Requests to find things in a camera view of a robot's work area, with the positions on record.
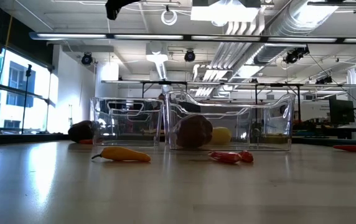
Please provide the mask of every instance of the workbench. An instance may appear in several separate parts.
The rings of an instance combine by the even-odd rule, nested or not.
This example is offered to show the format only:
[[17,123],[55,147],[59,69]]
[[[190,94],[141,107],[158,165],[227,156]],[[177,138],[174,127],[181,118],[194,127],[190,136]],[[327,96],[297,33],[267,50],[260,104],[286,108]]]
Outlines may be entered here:
[[134,149],[151,163],[91,161],[70,141],[0,146],[0,223],[356,223],[356,153],[296,144],[230,165]]

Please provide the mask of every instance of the computer screen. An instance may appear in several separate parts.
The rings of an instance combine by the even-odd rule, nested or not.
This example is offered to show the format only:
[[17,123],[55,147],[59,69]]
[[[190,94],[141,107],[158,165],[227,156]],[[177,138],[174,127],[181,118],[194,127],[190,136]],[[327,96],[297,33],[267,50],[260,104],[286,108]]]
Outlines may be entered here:
[[355,122],[354,103],[349,100],[329,99],[330,121],[334,124]]

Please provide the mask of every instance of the table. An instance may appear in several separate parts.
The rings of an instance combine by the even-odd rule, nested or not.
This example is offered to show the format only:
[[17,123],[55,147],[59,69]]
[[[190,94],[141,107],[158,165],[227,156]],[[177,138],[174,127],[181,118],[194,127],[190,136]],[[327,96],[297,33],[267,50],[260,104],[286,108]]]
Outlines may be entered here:
[[0,223],[356,223],[356,154],[294,145],[228,165],[137,147],[91,161],[69,141],[0,146]]

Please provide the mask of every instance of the clear plastic bin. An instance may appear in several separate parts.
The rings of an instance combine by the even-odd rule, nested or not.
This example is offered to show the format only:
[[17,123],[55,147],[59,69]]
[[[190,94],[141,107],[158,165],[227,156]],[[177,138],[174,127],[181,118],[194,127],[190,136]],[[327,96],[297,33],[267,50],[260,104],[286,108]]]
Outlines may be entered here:
[[[166,99],[165,122],[168,130],[166,144],[170,149],[208,151],[291,149],[294,94],[284,95],[277,102],[268,105],[205,104],[195,101],[184,91],[170,91]],[[212,124],[211,136],[209,123],[207,121],[198,123],[204,118]],[[213,128],[217,127],[222,127],[218,129],[222,129],[223,134],[216,134],[218,131]],[[199,144],[199,141],[207,143],[194,146]]]
[[158,146],[163,101],[92,98],[93,142],[99,146]]

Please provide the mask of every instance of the red object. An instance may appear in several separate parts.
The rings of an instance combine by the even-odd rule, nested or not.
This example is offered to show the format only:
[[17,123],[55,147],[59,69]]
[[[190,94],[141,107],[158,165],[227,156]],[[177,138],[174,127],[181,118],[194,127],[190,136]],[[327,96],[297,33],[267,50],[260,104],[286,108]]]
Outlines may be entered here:
[[239,155],[241,156],[241,160],[243,162],[253,162],[254,161],[253,155],[248,151],[239,152]]
[[333,146],[333,148],[345,150],[347,152],[356,152],[356,146]]
[[208,154],[211,158],[219,162],[236,163],[239,162],[241,157],[235,152],[210,152]]
[[80,140],[78,143],[80,144],[93,144],[92,139],[84,139],[84,140]]

